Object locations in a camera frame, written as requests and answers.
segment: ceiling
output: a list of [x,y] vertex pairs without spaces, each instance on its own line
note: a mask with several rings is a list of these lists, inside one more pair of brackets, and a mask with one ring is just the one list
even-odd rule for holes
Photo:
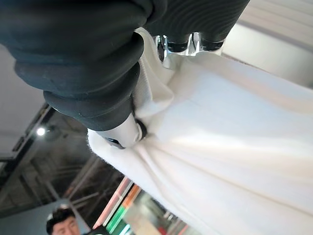
[[1,172],[0,217],[68,198],[92,226],[123,175],[91,152],[83,125],[51,112],[42,124],[46,134],[34,134],[23,156]]

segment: wall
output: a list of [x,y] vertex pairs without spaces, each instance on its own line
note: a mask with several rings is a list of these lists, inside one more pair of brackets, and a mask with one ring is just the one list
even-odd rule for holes
[[[48,215],[61,204],[69,205],[67,199],[35,208],[33,210],[24,211],[22,213],[0,219],[0,234],[2,235],[47,235],[45,231],[45,223]],[[78,214],[76,218],[81,233],[89,232],[89,227]]]
[[282,39],[236,24],[223,54],[303,86],[313,85],[313,53]]

